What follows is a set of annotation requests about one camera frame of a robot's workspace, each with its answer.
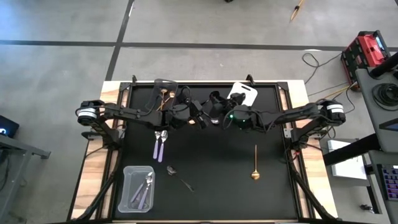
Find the wooden table frame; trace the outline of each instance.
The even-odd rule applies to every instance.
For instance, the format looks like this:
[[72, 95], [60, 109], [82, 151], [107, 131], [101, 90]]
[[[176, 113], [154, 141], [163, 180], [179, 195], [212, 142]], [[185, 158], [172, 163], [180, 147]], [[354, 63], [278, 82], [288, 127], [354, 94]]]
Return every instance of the wooden table frame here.
[[[247, 83], [248, 81], [242, 81], [242, 80], [231, 80], [231, 81], [176, 81], [179, 83], [193, 83], [193, 82], [200, 82], [200, 83], [223, 83], [223, 82], [228, 82], [228, 83], [234, 83], [234, 82], [241, 82], [241, 83]], [[284, 110], [288, 109], [289, 106], [295, 108], [298, 106], [303, 106], [308, 103], [308, 97], [307, 97], [307, 92], [305, 90], [305, 85], [302, 80], [264, 80], [264, 81], [257, 81], [257, 83], [269, 83], [269, 82], [286, 82], [289, 87], [288, 95], [285, 94], [285, 91], [280, 89], [280, 96], [281, 96], [281, 101], [282, 101], [282, 107]], [[116, 82], [116, 81], [111, 81], [111, 82], [104, 82], [103, 88], [101, 91], [101, 97], [100, 99], [107, 102], [107, 103], [121, 103], [122, 105], [126, 106], [127, 101], [129, 101], [129, 98], [127, 95], [124, 95], [121, 97], [119, 95], [120, 87], [123, 85], [123, 88], [128, 88], [128, 83], [131, 82]], [[137, 83], [153, 83], [153, 81], [150, 82], [137, 82]], [[302, 126], [305, 126], [309, 120], [302, 120], [302, 121], [297, 121], [295, 122], [296, 127], [301, 128]], [[107, 121], [108, 125], [115, 127], [118, 127], [122, 124], [122, 122], [117, 121], [114, 123], [113, 120]], [[309, 144], [319, 146], [319, 142], [317, 140], [311, 139], [308, 142]], [[88, 147], [86, 150], [86, 153], [90, 153], [94, 151], [95, 149], [99, 148], [102, 146], [102, 140], [101, 139], [94, 139], [89, 141]], [[104, 180], [106, 179], [106, 176], [103, 175], [104, 173], [109, 173], [112, 171], [114, 167], [114, 163], [116, 161], [116, 156], [117, 156], [117, 151], [110, 152], [107, 151], [106, 149], [101, 149], [95, 154], [92, 154], [90, 157], [85, 159], [82, 163], [82, 169], [81, 169], [81, 174], [78, 180], [78, 183], [76, 185], [76, 191], [73, 197], [73, 201], [71, 204], [71, 209], [70, 213], [68, 215], [68, 219], [71, 218], [77, 218], [79, 217], [85, 209], [90, 205], [91, 201], [94, 199], [95, 195], [98, 193], [99, 189], [101, 188], [101, 185], [103, 184]], [[311, 188], [311, 191], [313, 194], [316, 196], [318, 201], [325, 207], [327, 212], [334, 217], [337, 217], [337, 212], [335, 208], [335, 204], [333, 201], [333, 196], [331, 194], [331, 189], [328, 181], [328, 176], [326, 173], [326, 168], [323, 163], [323, 157], [322, 157], [322, 152], [320, 152], [318, 149], [314, 149], [311, 147], [308, 147], [306, 149], [302, 150], [302, 162], [299, 160], [295, 161], [296, 169], [300, 170], [300, 168], [305, 168], [304, 174], [306, 177], [304, 179], [307, 179], [307, 183]], [[110, 170], [106, 170], [104, 167], [106, 167], [106, 163], [110, 163]], [[312, 209], [308, 209], [307, 203], [308, 200], [305, 198], [304, 192], [302, 189], [298, 187], [298, 194], [300, 196], [300, 207], [302, 208], [302, 216], [305, 218], [311, 217], [311, 214], [313, 212]], [[104, 200], [103, 200], [103, 206], [101, 206], [102, 211], [101, 214], [95, 213], [93, 216], [91, 216], [91, 219], [98, 219], [98, 218], [108, 218], [109, 213], [105, 214], [105, 211], [109, 210], [109, 204], [110, 204], [110, 198], [111, 198], [111, 190], [112, 187], [109, 188]], [[320, 218], [319, 214], [315, 212], [315, 216], [317, 218]], [[243, 220], [243, 221], [236, 221], [236, 220], [225, 220], [226, 222], [294, 222], [296, 220]], [[134, 220], [131, 221], [122, 221], [122, 220], [115, 220], [115, 222], [135, 222]], [[200, 222], [199, 220], [182, 220], [180, 222]]]

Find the black table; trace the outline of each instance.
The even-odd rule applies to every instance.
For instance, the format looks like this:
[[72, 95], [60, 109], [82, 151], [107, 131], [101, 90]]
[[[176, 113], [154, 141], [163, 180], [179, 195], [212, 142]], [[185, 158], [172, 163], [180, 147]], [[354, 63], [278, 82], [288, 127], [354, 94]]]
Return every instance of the black table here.
[[[218, 90], [228, 95], [230, 83], [179, 83], [188, 85], [199, 101]], [[143, 108], [153, 85], [139, 85], [131, 95], [131, 108]], [[253, 104], [257, 110], [282, 109], [276, 83], [257, 83], [258, 96]], [[285, 145], [282, 127], [262, 133], [242, 132], [230, 127], [208, 126], [196, 130], [185, 126], [169, 133], [165, 142], [164, 161], [152, 159], [154, 132], [135, 123], [127, 123], [121, 167], [152, 166], [156, 173], [154, 207], [147, 213], [121, 213], [118, 204], [123, 188], [120, 171], [114, 201], [115, 220], [295, 220], [298, 195], [289, 176], [287, 164], [281, 162]], [[254, 145], [257, 144], [258, 171], [254, 182]], [[178, 175], [195, 188], [191, 193], [175, 177], [167, 174], [172, 165]]]

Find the clear plastic container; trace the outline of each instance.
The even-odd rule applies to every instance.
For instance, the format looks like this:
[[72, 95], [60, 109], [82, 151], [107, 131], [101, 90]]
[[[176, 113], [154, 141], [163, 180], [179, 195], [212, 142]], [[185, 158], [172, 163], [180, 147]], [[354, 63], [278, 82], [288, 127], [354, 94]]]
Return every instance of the clear plastic container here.
[[[152, 172], [152, 183], [148, 186], [146, 177]], [[144, 213], [148, 212], [154, 205], [154, 185], [155, 172], [151, 166], [126, 166], [123, 169], [124, 183], [122, 199], [119, 203], [118, 210], [123, 213]], [[142, 209], [139, 209], [142, 197], [148, 188]]]

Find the spoon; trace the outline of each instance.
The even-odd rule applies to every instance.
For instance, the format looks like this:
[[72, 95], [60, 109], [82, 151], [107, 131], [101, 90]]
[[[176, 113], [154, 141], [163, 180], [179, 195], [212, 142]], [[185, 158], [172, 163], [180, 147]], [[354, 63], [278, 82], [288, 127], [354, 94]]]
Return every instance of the spoon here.
[[175, 97], [175, 92], [174, 91], [170, 91], [169, 95], [170, 96], [164, 102], [162, 102], [161, 106], [158, 107], [157, 110], [163, 109], [163, 105], [165, 105], [168, 102], [169, 99], [172, 99], [172, 98]]
[[152, 183], [152, 181], [153, 181], [152, 174], [153, 174], [153, 172], [150, 172], [150, 173], [147, 175], [147, 177], [146, 177], [146, 180], [147, 180], [147, 188], [145, 189], [144, 195], [142, 196], [141, 201], [139, 202], [138, 209], [144, 208], [144, 202], [145, 202], [145, 200], [146, 200], [146, 198], [147, 198], [148, 189], [149, 189], [149, 186], [151, 185], [151, 183]]
[[168, 173], [170, 176], [173, 176], [173, 175], [174, 175], [176, 178], [178, 178], [179, 180], [181, 180], [181, 182], [182, 182], [183, 184], [185, 184], [185, 186], [187, 186], [188, 189], [189, 189], [191, 192], [194, 192], [194, 191], [195, 191], [191, 185], [189, 185], [188, 183], [186, 183], [185, 181], [183, 181], [181, 178], [179, 178], [179, 177], [177, 176], [177, 170], [174, 169], [174, 167], [172, 167], [172, 166], [167, 166], [167, 173]]
[[160, 105], [160, 109], [163, 109], [164, 95], [167, 93], [167, 90], [161, 89], [160, 92], [162, 93], [162, 104]]
[[251, 173], [251, 178], [253, 180], [258, 180], [260, 178], [260, 173], [257, 172], [257, 145], [254, 148], [254, 172]]

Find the silver spoon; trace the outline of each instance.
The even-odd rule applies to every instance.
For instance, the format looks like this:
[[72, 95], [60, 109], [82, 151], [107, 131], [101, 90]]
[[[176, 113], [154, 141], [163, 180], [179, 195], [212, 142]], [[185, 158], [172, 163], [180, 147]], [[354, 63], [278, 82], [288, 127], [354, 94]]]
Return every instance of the silver spoon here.
[[167, 133], [166, 130], [163, 130], [162, 134], [160, 134], [160, 136], [162, 137], [162, 145], [160, 145], [159, 158], [157, 159], [157, 162], [163, 161], [164, 142], [166, 142], [166, 139], [169, 136], [169, 134]]
[[155, 149], [154, 149], [154, 159], [157, 159], [157, 148], [159, 145], [160, 131], [155, 131], [155, 137], [156, 137], [156, 142], [155, 142]]
[[150, 172], [150, 173], [147, 175], [146, 180], [147, 180], [147, 188], [145, 189], [144, 195], [142, 196], [141, 201], [139, 202], [138, 209], [144, 208], [144, 203], [145, 203], [145, 200], [146, 200], [146, 198], [147, 198], [148, 189], [149, 189], [149, 186], [151, 185], [151, 183], [152, 183], [152, 181], [153, 181], [152, 172]]
[[182, 182], [183, 184], [185, 184], [185, 186], [187, 186], [188, 189], [189, 189], [191, 192], [194, 192], [194, 191], [195, 191], [191, 185], [189, 185], [188, 183], [186, 183], [185, 181], [183, 181], [181, 178], [179, 178], [179, 177], [177, 176], [177, 170], [174, 169], [174, 167], [172, 167], [172, 166], [167, 166], [167, 173], [168, 173], [170, 176], [175, 176], [176, 178], [178, 178], [179, 180], [181, 180], [181, 182]]
[[153, 174], [153, 172], [150, 172], [150, 173], [147, 174], [147, 176], [145, 177], [145, 180], [144, 180], [144, 181], [142, 182], [142, 184], [138, 187], [138, 189], [136, 190], [136, 193], [134, 193], [134, 195], [132, 196], [132, 198], [131, 198], [131, 200], [130, 200], [130, 203], [133, 203], [133, 202], [136, 200], [136, 198], [137, 198], [139, 192], [140, 192], [141, 189], [142, 189], [142, 186], [144, 186], [144, 183], [148, 181], [148, 178], [149, 178], [149, 177], [152, 178], [152, 174]]

